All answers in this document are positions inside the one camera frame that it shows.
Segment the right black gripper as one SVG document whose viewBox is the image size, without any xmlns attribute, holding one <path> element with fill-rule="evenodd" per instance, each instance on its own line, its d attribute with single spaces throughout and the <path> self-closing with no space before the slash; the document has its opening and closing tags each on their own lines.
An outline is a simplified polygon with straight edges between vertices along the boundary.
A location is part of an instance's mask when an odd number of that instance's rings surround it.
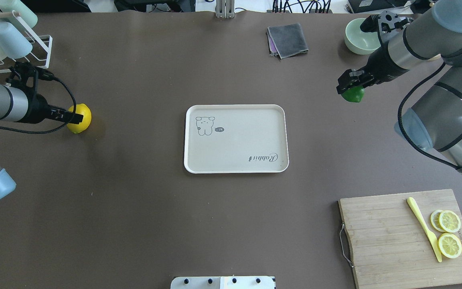
<svg viewBox="0 0 462 289">
<path fill-rule="evenodd" d="M 361 69 L 347 69 L 338 78 L 336 90 L 341 95 L 355 87 L 364 88 L 390 82 L 408 71 L 399 67 L 391 59 L 388 51 L 375 51 Z"/>
</svg>

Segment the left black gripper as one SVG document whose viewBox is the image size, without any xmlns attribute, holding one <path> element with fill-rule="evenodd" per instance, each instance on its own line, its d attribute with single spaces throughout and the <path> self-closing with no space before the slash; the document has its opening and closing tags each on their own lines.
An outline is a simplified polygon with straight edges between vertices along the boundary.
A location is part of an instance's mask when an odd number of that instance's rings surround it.
<svg viewBox="0 0 462 289">
<path fill-rule="evenodd" d="M 68 112 L 64 108 L 48 104 L 40 94 L 25 91 L 24 95 L 28 100 L 28 109 L 22 118 L 23 123 L 36 124 L 45 119 L 64 123 L 81 123 L 84 119 L 82 114 Z"/>
</svg>

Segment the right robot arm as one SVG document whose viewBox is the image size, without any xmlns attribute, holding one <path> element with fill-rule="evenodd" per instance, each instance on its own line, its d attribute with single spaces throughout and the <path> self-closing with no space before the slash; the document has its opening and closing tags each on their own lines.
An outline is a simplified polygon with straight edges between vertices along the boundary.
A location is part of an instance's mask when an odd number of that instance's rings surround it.
<svg viewBox="0 0 462 289">
<path fill-rule="evenodd" d="M 462 0 L 439 0 L 416 19 L 389 11 L 370 15 L 361 31 L 376 33 L 380 47 L 365 66 L 339 77 L 337 93 L 359 102 L 365 88 L 440 55 L 441 66 L 401 101 L 395 129 L 419 153 L 462 175 Z"/>
</svg>

